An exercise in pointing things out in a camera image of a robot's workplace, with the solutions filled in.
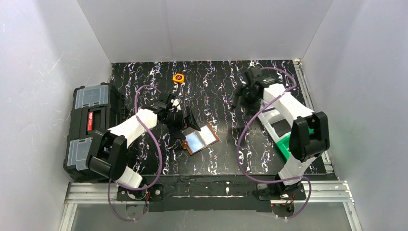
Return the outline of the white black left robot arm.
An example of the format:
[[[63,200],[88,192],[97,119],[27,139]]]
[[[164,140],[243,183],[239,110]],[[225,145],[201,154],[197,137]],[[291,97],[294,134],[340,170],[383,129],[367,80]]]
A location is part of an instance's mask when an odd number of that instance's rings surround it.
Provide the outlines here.
[[[175,95],[161,95],[159,99],[147,103],[123,123],[110,129],[95,130],[86,167],[128,190],[143,191],[154,186],[161,174],[157,173],[152,183],[142,186],[142,176],[127,165],[127,154],[128,147],[139,136],[148,132],[159,153],[159,168],[162,168],[161,148],[151,131],[158,124],[165,125],[170,136],[177,140],[186,139],[183,131],[187,128],[197,131],[201,129],[190,106],[182,109],[181,102]]]

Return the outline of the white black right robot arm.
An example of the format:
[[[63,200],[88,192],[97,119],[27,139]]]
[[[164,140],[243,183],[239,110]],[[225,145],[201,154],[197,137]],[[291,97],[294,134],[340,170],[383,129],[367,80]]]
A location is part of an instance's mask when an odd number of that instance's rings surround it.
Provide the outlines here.
[[[286,88],[277,79],[266,74],[268,67],[250,67],[245,72],[246,82],[234,93],[232,109],[241,105],[251,117],[237,143],[240,151],[250,125],[259,119],[275,144],[288,156],[275,180],[259,180],[250,176],[237,161],[241,172],[249,179],[267,186],[268,194],[282,195],[297,190],[306,169],[330,147],[328,117],[315,112],[291,95],[297,87],[288,72],[273,68],[287,76],[292,84]]]

